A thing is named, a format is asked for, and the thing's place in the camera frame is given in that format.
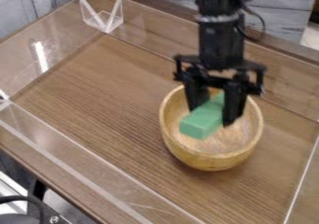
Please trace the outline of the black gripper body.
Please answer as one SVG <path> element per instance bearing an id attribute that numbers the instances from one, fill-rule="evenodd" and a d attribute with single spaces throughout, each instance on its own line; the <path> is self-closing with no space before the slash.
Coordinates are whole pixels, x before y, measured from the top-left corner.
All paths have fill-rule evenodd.
<path id="1" fill-rule="evenodd" d="M 250 94 L 260 95 L 266 66 L 244 59 L 244 18 L 230 21 L 200 21 L 199 52 L 178 54 L 175 80 L 184 82 L 187 76 L 200 85 L 223 89 L 231 82 Z"/>

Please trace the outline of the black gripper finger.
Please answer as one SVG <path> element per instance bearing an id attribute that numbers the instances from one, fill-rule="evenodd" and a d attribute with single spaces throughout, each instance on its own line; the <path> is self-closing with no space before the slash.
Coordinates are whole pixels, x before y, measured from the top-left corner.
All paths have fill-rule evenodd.
<path id="1" fill-rule="evenodd" d="M 247 91 L 240 83 L 230 81 L 224 86 L 223 126 L 230 126 L 243 115 Z"/>
<path id="2" fill-rule="evenodd" d="M 194 111 L 210 99 L 208 86 L 194 77 L 187 77 L 183 84 L 186 89 L 187 105 L 190 110 Z"/>

